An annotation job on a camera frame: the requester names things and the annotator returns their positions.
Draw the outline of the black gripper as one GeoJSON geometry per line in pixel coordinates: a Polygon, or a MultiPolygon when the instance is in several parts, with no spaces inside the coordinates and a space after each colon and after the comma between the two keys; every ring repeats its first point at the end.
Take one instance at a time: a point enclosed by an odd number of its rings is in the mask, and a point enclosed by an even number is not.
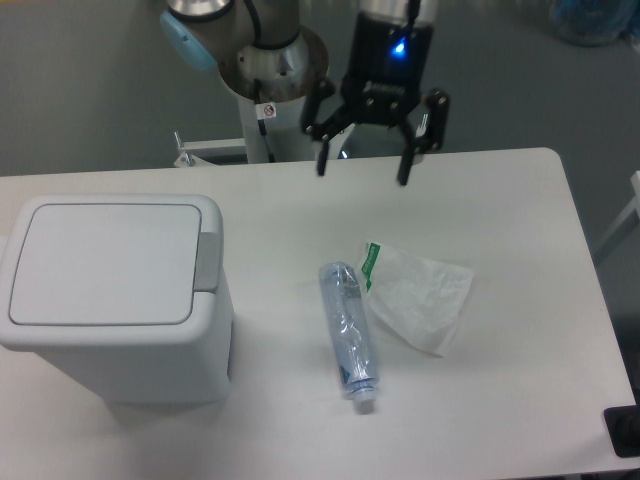
{"type": "Polygon", "coordinates": [[[306,96],[300,129],[320,144],[316,173],[324,176],[330,141],[352,123],[397,125],[404,139],[397,181],[406,186],[416,154],[439,151],[444,144],[449,95],[432,89],[423,96],[426,120],[419,134],[407,120],[421,99],[420,83],[433,26],[393,19],[365,11],[358,14],[340,94],[343,104],[317,122],[322,102],[336,93],[329,78],[317,79],[306,96]]]}

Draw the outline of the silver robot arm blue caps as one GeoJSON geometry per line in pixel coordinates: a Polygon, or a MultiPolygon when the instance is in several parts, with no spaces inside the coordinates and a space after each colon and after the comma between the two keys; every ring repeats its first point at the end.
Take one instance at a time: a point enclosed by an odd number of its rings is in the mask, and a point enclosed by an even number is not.
{"type": "Polygon", "coordinates": [[[434,1],[360,2],[339,82],[296,1],[170,1],[160,25],[186,63],[216,68],[236,97],[249,162],[312,161],[323,174],[353,126],[395,128],[406,184],[446,131],[449,96],[421,89],[436,12],[434,1]]]}

